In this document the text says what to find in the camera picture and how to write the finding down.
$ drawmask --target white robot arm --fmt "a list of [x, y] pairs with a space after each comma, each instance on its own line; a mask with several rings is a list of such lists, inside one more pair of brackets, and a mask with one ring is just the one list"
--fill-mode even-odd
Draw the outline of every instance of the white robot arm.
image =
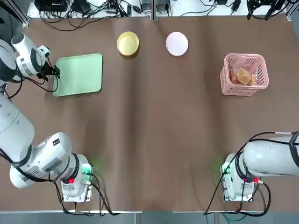
[[0, 95], [0, 149], [14, 162], [9, 173], [13, 185], [25, 188], [34, 183], [17, 168], [35, 178], [51, 173], [52, 178], [60, 179], [65, 201], [90, 201], [92, 167], [85, 156], [71, 153], [71, 142], [64, 133], [33, 146], [34, 133], [27, 118]]
[[36, 48], [33, 42], [20, 33], [12, 38], [11, 44], [19, 52], [15, 56], [13, 48], [3, 40], [0, 40], [0, 86], [6, 82], [19, 82], [18, 72], [23, 77], [37, 75], [40, 79], [48, 81], [47, 75], [60, 75], [60, 70], [47, 63], [50, 50], [45, 46]]
[[228, 155], [221, 167], [221, 172], [226, 170], [235, 155], [236, 157], [223, 176], [226, 201], [248, 201], [251, 199], [254, 183], [257, 183], [261, 176], [299, 175], [299, 148], [295, 144], [288, 144], [291, 140], [294, 143], [299, 143], [295, 133], [270, 140], [286, 144], [264, 140], [251, 141], [246, 144], [242, 153]]

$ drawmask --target pink plate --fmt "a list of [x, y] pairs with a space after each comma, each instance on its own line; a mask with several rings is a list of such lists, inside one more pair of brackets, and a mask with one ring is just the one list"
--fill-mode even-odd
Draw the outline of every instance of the pink plate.
[[172, 55], [181, 56], [188, 49], [187, 37], [180, 32], [173, 32], [166, 39], [166, 47]]

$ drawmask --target green tray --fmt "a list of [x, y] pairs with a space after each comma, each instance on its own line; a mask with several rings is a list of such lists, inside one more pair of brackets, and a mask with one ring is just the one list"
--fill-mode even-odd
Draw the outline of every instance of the green tray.
[[[60, 79], [58, 79], [58, 88], [53, 95], [61, 97], [100, 91], [102, 65], [101, 54], [59, 58], [56, 66], [60, 69]], [[53, 90], [56, 86], [57, 79], [54, 79]]]

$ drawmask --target plastic basket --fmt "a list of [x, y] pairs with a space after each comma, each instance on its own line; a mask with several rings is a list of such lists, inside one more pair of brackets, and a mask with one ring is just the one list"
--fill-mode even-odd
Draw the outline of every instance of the plastic basket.
[[[256, 71], [259, 85], [233, 84], [229, 79], [229, 71], [235, 66], [246, 69], [249, 73]], [[224, 95], [252, 96], [258, 90], [265, 89], [269, 84], [269, 77], [265, 59], [256, 54], [228, 54], [224, 58], [224, 66], [220, 72], [221, 89]]]

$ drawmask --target brown table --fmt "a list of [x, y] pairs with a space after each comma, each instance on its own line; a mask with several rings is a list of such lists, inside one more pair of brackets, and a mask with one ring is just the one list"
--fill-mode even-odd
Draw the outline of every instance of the brown table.
[[[58, 27], [70, 26], [63, 21]], [[140, 38], [133, 59], [116, 48], [127, 30]], [[189, 40], [182, 57], [165, 48], [172, 31]], [[103, 55], [100, 92], [56, 98], [25, 82], [14, 102], [34, 125], [35, 144], [55, 132], [69, 135], [73, 152], [86, 155], [103, 175], [113, 210], [204, 211], [228, 153], [256, 133], [299, 129], [299, 45], [283, 15], [268, 22], [236, 16], [105, 19], [74, 32], [32, 19], [25, 33], [37, 46], [51, 49], [52, 62]], [[231, 52], [264, 56], [270, 77], [266, 90], [252, 97], [222, 95], [219, 72]], [[9, 92], [17, 87], [10, 84]], [[17, 189], [8, 163], [0, 160], [0, 168], [0, 210], [61, 209], [52, 184]], [[272, 191], [271, 210], [298, 211], [298, 177], [264, 180]], [[95, 192], [78, 210], [99, 210]], [[246, 210], [263, 210], [258, 197], [245, 204]], [[221, 189], [210, 210], [224, 210]]]

